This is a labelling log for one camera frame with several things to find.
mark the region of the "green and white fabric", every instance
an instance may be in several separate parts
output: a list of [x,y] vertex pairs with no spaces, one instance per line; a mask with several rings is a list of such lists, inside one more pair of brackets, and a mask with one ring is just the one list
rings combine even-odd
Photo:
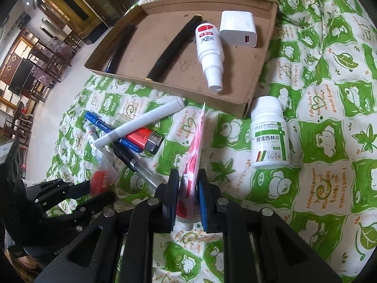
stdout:
[[[201,167],[243,207],[273,208],[351,282],[377,245],[376,28],[357,0],[275,1],[278,20],[255,96],[280,100],[291,164],[251,168],[250,119],[207,108]],[[173,97],[92,75],[63,115],[48,179],[77,183],[91,176],[85,110],[110,123],[118,112],[134,118]],[[153,125],[166,139],[154,157],[141,154],[141,161],[165,178],[173,167],[182,174],[200,109],[188,101]],[[150,197],[137,175],[119,162],[116,167],[118,209]],[[76,205],[60,206],[70,212]],[[222,261],[221,234],[206,235],[199,223],[191,232],[177,225],[170,235],[155,236],[153,282],[223,282]]]

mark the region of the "floor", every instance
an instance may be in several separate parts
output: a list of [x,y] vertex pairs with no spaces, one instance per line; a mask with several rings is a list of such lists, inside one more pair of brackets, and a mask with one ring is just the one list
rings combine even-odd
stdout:
[[63,113],[72,105],[76,95],[82,90],[92,74],[84,64],[103,39],[103,35],[92,45],[82,44],[76,56],[48,94],[46,101],[39,102],[35,112],[29,149],[26,157],[26,183],[32,184],[46,178],[53,157],[53,149],[58,139],[59,123]]

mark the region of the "cardboard tray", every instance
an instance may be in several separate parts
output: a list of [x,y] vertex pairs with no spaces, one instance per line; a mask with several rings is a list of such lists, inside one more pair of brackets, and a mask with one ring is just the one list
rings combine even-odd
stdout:
[[[253,99],[254,90],[274,32],[278,5],[266,0],[158,0],[133,8],[106,35],[85,67],[95,74],[109,76],[173,95],[194,100],[243,118]],[[145,80],[159,56],[182,27],[197,14],[203,22],[220,28],[223,10],[252,12],[257,29],[255,48],[223,46],[223,91],[211,92],[197,59],[195,35],[182,48],[165,72],[161,82]],[[116,74],[105,73],[119,34],[127,23],[137,29],[131,39]]]

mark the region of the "white pill bottle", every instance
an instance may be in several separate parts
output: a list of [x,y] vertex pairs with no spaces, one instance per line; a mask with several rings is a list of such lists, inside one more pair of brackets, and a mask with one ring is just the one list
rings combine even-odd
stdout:
[[272,96],[256,98],[251,104],[251,165],[275,169],[289,165],[287,123],[280,101]]
[[203,73],[208,82],[208,88],[214,92],[222,90],[222,50],[219,31],[211,23],[202,23],[195,30],[197,40],[197,59],[202,64]]

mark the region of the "screw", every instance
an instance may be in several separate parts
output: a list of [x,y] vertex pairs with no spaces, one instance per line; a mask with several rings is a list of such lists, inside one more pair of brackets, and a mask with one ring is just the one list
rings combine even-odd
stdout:
[[157,198],[150,198],[149,200],[148,200],[148,204],[149,205],[157,205],[157,204],[159,204],[160,203],[160,200],[158,200]]
[[105,217],[113,217],[114,215],[115,215],[115,211],[113,210],[113,209],[105,209],[104,211],[103,211],[103,215],[105,216]]
[[221,197],[217,199],[217,203],[219,205],[227,205],[229,203],[229,200],[225,197]]
[[262,209],[262,214],[264,216],[270,217],[274,214],[274,211],[270,208],[264,208],[264,209]]

